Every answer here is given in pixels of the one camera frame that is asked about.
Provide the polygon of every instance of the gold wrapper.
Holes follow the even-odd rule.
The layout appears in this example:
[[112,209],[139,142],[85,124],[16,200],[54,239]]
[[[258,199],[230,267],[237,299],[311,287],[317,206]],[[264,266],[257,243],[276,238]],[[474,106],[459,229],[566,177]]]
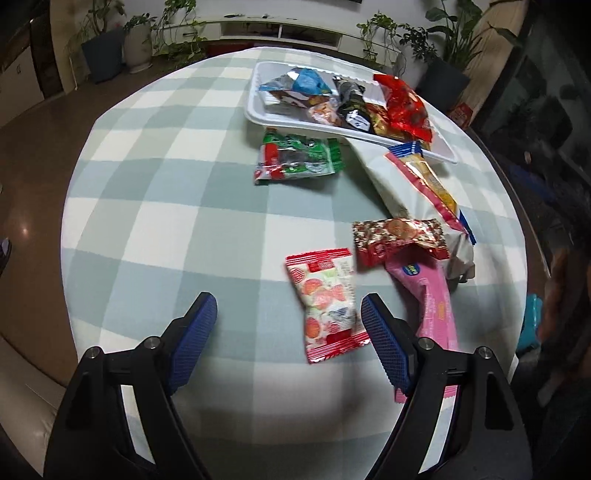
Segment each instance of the gold wrapper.
[[457,203],[450,195],[450,193],[441,185],[441,182],[435,175],[435,172],[431,169],[429,164],[423,160],[423,157],[418,153],[411,153],[406,157],[400,158],[404,164],[410,168],[413,173],[423,179],[432,191],[441,199],[441,201],[449,208],[452,213],[457,217],[458,208]]
[[379,135],[380,137],[392,138],[394,140],[398,140],[399,142],[407,141],[407,137],[404,132],[402,132],[402,130],[392,128],[390,126],[388,112],[383,106],[377,105],[376,103],[366,103],[365,105],[368,108],[369,116],[371,117],[372,125],[374,126],[374,132],[376,135]]

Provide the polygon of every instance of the gray plant pot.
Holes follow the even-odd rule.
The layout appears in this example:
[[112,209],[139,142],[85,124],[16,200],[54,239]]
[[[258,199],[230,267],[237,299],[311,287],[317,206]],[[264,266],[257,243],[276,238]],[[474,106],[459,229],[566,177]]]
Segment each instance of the gray plant pot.
[[469,77],[442,59],[435,59],[429,64],[416,91],[437,110],[447,113],[468,83]]
[[116,28],[82,44],[82,52],[93,82],[104,82],[121,71],[121,42],[123,29]]
[[125,63],[131,73],[141,72],[152,66],[152,36],[149,24],[136,25],[123,42]]

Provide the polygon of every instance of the red strawberry print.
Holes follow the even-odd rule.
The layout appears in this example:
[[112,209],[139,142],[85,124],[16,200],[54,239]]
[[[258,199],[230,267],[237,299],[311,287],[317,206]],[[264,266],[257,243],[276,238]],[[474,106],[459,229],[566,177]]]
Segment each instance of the red strawberry print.
[[322,286],[322,280],[319,278],[309,278],[304,282],[301,292],[304,295],[312,295],[316,290]]
[[312,317],[306,319],[306,336],[316,338],[320,335],[320,323]]
[[333,296],[330,294],[328,290],[325,288],[319,288],[314,292],[314,297],[312,298],[312,306],[316,307],[319,310],[326,310],[328,306],[332,303]]
[[290,275],[294,283],[299,283],[304,280],[306,274],[301,268],[291,268]]
[[330,294],[339,301],[345,301],[345,291],[342,285],[335,285],[330,289]]

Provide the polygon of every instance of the teal object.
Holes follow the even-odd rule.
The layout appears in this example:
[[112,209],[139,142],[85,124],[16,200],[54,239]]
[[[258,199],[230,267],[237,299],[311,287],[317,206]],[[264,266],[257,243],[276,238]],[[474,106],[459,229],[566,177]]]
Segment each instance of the teal object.
[[523,327],[517,342],[517,352],[522,352],[529,347],[537,347],[540,343],[535,335],[542,319],[542,299],[535,293],[525,299],[525,313],[523,315]]

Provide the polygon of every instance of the round table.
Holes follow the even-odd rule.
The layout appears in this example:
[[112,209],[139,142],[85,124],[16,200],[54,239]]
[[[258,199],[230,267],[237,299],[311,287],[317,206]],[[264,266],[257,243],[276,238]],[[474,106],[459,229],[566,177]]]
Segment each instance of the round table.
[[[160,335],[201,291],[219,316],[189,383],[173,400],[210,473],[220,479],[365,478],[401,406],[371,346],[309,365],[303,308],[287,255],[352,245],[351,222],[388,212],[359,161],[309,181],[255,186],[262,127],[244,117],[258,61],[372,77],[316,53],[261,47],[185,67],[134,93],[94,124],[67,195],[61,266],[78,354],[133,348]],[[441,181],[475,234],[476,277],[452,292],[460,348],[488,345],[505,371],[525,306],[524,237],[490,162],[434,109],[459,164]],[[380,294],[395,316],[416,302],[376,268],[357,302]],[[124,390],[138,453],[150,457],[133,393]],[[424,466],[436,463],[446,399]]]

